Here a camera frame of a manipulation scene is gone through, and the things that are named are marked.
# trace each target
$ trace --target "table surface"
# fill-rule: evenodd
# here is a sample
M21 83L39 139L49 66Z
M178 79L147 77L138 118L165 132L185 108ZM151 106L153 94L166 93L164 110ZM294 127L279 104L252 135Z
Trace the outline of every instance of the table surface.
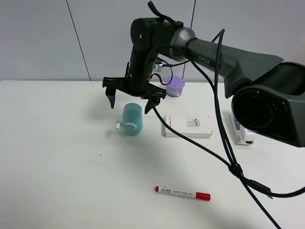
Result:
M239 146L229 119L231 99L219 100L225 128L245 176L290 192L305 184L305 150L257 136ZM161 135L153 111L143 130L115 130L127 103L110 108L101 82L0 82L1 229L262 229L272 223L228 168L180 138ZM179 98L162 100L161 115L208 115L214 134L196 139L225 157L207 83L186 83ZM163 185L211 193L210 202L155 193ZM270 199L254 192L282 226L305 228L305 195Z

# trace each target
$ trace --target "red marker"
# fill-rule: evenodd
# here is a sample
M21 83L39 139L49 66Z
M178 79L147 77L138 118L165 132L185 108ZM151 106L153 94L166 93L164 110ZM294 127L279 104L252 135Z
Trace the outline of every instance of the red marker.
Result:
M208 193L202 193L202 192L183 192L183 191L178 191L176 189L172 189L169 187L159 187L155 186L153 188L155 192L158 193L164 193L164 194L169 194L169 195L175 195L175 196L181 196L181 197L189 197L189 198L194 198L194 199L201 199L201 200L206 200L210 201L211 200L211 194Z

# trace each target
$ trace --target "white device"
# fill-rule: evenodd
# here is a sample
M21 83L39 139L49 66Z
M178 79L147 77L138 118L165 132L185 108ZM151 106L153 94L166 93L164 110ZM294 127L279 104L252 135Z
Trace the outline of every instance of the white device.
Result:
M236 141L239 145L252 145L255 143L255 133L245 129L239 124L233 114L230 114L230 119L234 129Z

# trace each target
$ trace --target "white wall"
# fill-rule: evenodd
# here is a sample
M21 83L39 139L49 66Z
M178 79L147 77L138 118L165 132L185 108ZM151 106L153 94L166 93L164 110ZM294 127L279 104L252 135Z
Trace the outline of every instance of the white wall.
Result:
M88 80L65 0L1 0L0 80Z
M155 17L148 0L69 0L92 80L124 77L132 52L130 26L136 18ZM191 25L193 0L153 0L156 8L176 21ZM174 73L182 76L183 66ZM169 69L162 71L170 76Z
M124 77L131 23L154 17L147 2L69 0L92 80ZM153 2L160 12L190 26L194 0ZM305 0L197 0L193 30L198 38L211 40L225 28L225 45L299 61L305 50L304 11ZM2 0L0 31L0 80L89 79L65 0ZM174 75L182 73L183 66L174 68ZM170 76L170 70L164 68L161 75ZM184 78L204 81L191 64Z
M198 0L193 30L198 38L210 41L224 28L224 45L292 61L305 32L304 12L305 0ZM211 71L206 72L214 78ZM184 78L203 80L190 63Z

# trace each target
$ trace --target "black robotic arm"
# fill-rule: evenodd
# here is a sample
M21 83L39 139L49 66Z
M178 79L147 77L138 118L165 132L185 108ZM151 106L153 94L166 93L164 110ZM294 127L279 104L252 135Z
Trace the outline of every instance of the black robotic arm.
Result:
M182 22L160 14L151 1L148 5L158 17L133 21L133 48L125 77L103 80L111 108L116 90L148 98L145 87L158 54L179 62L192 59L215 71L217 44L197 39L193 30L184 27ZM144 64L149 53L149 60ZM219 74L224 78L226 98L234 95L232 110L245 128L301 147L305 146L305 67L282 61L278 56L222 45ZM164 89L150 83L148 90L154 106L166 96ZM151 109L147 103L145 114Z

